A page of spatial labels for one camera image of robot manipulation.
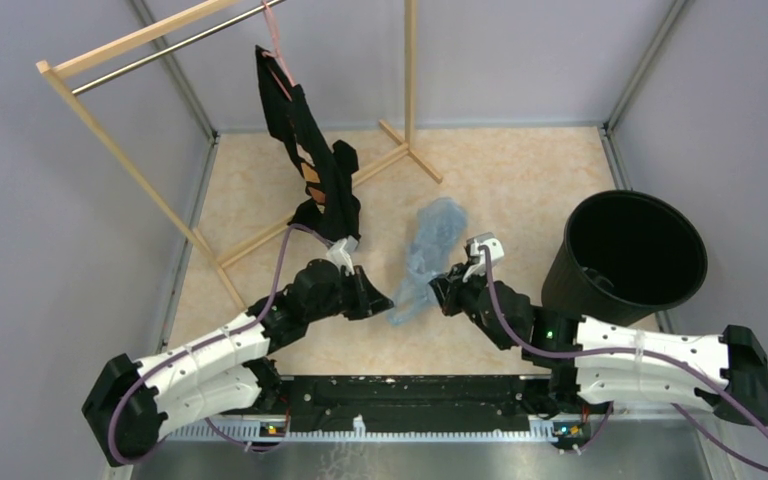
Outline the blue plastic trash bag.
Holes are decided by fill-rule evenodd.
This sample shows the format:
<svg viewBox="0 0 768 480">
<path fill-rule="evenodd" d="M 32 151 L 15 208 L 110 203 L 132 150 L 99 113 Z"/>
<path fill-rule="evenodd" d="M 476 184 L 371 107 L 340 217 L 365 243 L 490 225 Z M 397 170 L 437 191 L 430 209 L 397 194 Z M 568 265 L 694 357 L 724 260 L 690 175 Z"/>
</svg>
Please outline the blue plastic trash bag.
<svg viewBox="0 0 768 480">
<path fill-rule="evenodd" d="M 448 270 L 449 256 L 468 224 L 467 213 L 451 197 L 440 197 L 417 212 L 417 230 L 405 256 L 405 275 L 387 314 L 402 325 L 432 307 L 436 298 L 430 281 Z"/>
</svg>

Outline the black trash bin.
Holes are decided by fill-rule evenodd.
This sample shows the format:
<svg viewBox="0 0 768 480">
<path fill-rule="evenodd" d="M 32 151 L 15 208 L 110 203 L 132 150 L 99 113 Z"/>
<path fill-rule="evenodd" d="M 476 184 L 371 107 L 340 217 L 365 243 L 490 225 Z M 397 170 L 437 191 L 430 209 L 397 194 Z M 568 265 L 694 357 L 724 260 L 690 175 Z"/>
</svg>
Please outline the black trash bin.
<svg viewBox="0 0 768 480">
<path fill-rule="evenodd" d="M 703 239 L 679 210 L 645 193 L 604 191 L 569 215 L 541 303 L 630 326 L 687 302 L 707 270 Z"/>
</svg>

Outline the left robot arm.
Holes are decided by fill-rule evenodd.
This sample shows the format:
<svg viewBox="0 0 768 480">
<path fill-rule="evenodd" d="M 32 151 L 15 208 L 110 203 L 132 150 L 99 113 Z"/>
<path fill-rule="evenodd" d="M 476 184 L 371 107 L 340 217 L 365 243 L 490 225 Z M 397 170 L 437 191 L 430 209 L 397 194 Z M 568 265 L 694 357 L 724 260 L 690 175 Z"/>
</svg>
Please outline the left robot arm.
<svg viewBox="0 0 768 480">
<path fill-rule="evenodd" d="M 393 306 L 361 266 L 315 259 L 211 333 L 160 354 L 111 358 L 81 412 L 110 466 L 135 464 L 187 424 L 227 410 L 274 410 L 280 379 L 267 357 L 303 338 L 311 323 L 365 320 Z"/>
</svg>

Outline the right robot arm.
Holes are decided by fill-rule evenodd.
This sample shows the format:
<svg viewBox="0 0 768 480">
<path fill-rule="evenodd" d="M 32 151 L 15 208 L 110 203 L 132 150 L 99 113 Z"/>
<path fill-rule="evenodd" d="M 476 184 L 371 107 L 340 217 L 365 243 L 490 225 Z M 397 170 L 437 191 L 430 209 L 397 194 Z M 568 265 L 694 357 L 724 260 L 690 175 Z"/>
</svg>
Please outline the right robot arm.
<svg viewBox="0 0 768 480">
<path fill-rule="evenodd" d="M 668 403 L 768 426 L 768 356 L 748 327 L 699 336 L 622 327 L 534 306 L 465 264 L 429 288 L 444 315 L 465 315 L 499 349 L 518 347 L 524 359 L 552 370 L 546 397 L 560 412 L 583 402 Z"/>
</svg>

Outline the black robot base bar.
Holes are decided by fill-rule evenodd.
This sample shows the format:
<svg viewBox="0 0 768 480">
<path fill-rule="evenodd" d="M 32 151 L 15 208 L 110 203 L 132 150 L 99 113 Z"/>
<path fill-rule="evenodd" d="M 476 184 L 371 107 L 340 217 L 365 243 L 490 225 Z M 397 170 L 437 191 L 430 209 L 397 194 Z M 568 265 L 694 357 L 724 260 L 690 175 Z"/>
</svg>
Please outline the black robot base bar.
<svg viewBox="0 0 768 480">
<path fill-rule="evenodd" d="M 550 390 L 547 377 L 521 375 L 285 377 L 241 416 L 272 415 L 293 433 L 346 432 L 356 417 L 371 433 L 524 432 L 560 414 L 597 413 L 574 395 Z"/>
</svg>

